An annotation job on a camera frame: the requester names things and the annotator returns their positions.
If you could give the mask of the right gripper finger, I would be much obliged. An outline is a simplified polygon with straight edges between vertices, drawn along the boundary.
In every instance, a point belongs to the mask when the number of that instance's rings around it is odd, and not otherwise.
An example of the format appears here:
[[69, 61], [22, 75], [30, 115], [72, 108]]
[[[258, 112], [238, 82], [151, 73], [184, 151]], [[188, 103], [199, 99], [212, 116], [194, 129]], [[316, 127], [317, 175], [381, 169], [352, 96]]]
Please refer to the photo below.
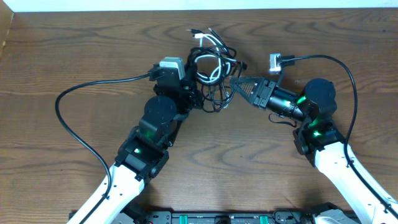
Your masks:
[[254, 103], [257, 90], [256, 83], [235, 83], [233, 90], [239, 93], [249, 104]]
[[241, 89], [253, 87], [264, 81], [262, 77], [236, 77], [231, 78], [229, 84], [232, 88], [240, 87]]

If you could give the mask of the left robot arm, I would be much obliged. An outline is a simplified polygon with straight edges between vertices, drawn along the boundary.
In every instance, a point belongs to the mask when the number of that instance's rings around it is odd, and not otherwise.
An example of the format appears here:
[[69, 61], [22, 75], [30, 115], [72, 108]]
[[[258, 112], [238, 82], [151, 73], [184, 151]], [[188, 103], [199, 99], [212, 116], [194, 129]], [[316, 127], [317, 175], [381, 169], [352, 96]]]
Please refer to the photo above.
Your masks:
[[118, 149], [114, 164], [93, 195], [69, 219], [69, 223], [111, 223], [154, 179], [169, 159], [178, 131], [189, 112], [201, 106], [197, 66], [177, 68], [159, 65], [146, 77], [156, 82], [139, 124]]

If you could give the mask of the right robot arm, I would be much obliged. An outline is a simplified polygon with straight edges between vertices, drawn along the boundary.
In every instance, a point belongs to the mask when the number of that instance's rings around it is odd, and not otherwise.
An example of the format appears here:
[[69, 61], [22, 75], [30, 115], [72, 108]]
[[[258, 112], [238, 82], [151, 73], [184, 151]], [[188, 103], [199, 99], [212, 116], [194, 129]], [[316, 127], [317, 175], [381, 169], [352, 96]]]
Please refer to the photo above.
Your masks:
[[361, 223], [397, 223], [397, 201], [358, 161], [336, 127], [332, 82], [310, 80], [301, 94], [261, 77], [232, 78], [230, 85], [250, 105], [301, 124], [293, 131], [299, 154], [333, 183]]

